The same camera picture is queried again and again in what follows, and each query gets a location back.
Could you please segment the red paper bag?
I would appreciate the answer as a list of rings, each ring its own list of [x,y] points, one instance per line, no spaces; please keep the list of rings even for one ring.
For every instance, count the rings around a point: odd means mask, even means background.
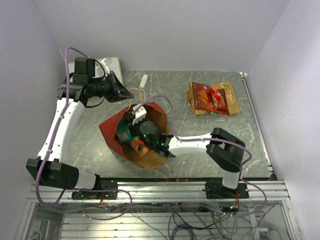
[[[125,114],[135,107],[135,104],[130,103],[123,110],[119,111],[109,119],[99,125],[99,129],[107,146],[117,153],[119,156],[126,159],[128,162],[147,170],[159,174],[163,178],[168,178],[166,158],[158,156],[154,151],[148,151],[144,156],[140,156],[129,143],[120,143],[116,139],[116,129]],[[155,102],[149,102],[144,105],[147,111],[146,119],[152,121],[160,130],[168,134],[168,117],[165,111]]]

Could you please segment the teal snack packet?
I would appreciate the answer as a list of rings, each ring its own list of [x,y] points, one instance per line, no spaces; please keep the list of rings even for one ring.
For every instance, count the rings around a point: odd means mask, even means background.
[[[120,120],[115,130],[115,138],[119,143],[126,143],[133,139],[129,127],[124,120]]]

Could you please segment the colourful striped snack packet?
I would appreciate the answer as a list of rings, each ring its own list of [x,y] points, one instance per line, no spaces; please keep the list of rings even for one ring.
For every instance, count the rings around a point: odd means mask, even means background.
[[[146,155],[150,150],[145,146],[142,140],[139,138],[134,138],[129,142],[130,146],[135,150],[135,152],[143,157]]]

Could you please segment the red rice cracker mix bag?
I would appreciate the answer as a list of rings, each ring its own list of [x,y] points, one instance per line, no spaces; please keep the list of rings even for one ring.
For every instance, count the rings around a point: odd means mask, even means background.
[[[211,88],[210,89],[210,98],[213,103],[213,107],[217,110],[227,110],[227,100],[225,96],[225,90],[224,89],[216,89]]]

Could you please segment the gold foil snack packet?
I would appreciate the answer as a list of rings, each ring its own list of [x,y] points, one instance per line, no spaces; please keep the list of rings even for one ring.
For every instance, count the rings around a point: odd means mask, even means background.
[[[225,115],[225,114],[211,113],[211,112],[207,112],[205,110],[197,110],[195,108],[194,97],[193,97],[193,92],[192,92],[192,87],[191,87],[192,82],[194,82],[194,81],[190,81],[188,83],[188,90],[187,90],[187,98],[189,100],[192,113],[196,116]],[[214,88],[214,89],[224,89],[226,101],[227,101],[228,112],[229,112],[228,115],[236,115],[240,112],[240,108],[239,108],[237,100],[236,100],[233,85],[230,81],[205,84],[205,85],[207,85],[211,88]]]

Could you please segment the red Doritos bag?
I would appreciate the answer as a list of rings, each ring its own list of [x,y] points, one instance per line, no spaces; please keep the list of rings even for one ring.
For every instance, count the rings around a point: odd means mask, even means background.
[[[202,83],[191,83],[191,90],[193,94],[193,101],[196,110],[204,110],[206,112],[228,115],[229,110],[218,110],[215,109],[211,100],[210,90],[212,87]]]

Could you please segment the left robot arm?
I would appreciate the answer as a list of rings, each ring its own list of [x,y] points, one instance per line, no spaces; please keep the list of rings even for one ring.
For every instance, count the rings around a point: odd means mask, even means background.
[[[81,198],[96,199],[102,193],[98,174],[82,172],[67,162],[73,135],[89,99],[98,97],[114,103],[134,97],[110,67],[111,62],[108,57],[100,60],[77,57],[73,72],[67,73],[58,88],[55,115],[47,138],[37,157],[29,158],[26,163],[26,169],[35,179],[37,200],[45,206],[51,207],[54,203],[42,199],[41,186],[63,192],[75,190]]]

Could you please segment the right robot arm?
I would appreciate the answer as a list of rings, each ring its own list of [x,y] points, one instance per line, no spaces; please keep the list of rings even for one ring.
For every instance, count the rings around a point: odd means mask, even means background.
[[[130,123],[128,129],[132,136],[138,137],[149,150],[163,158],[207,154],[224,170],[221,194],[231,198],[238,192],[246,144],[231,133],[216,127],[204,135],[174,136],[163,133],[150,120]]]

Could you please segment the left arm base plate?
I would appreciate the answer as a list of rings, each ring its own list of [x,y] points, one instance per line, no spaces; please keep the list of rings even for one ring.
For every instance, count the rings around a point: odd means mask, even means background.
[[[76,190],[71,194],[72,200],[115,200],[118,184],[113,180],[101,179],[100,183],[90,190]]]

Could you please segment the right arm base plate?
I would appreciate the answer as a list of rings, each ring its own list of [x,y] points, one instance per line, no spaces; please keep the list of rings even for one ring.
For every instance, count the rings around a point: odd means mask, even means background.
[[[222,180],[206,182],[203,191],[207,199],[248,199],[249,190],[246,183],[239,183],[236,189],[224,187]]]

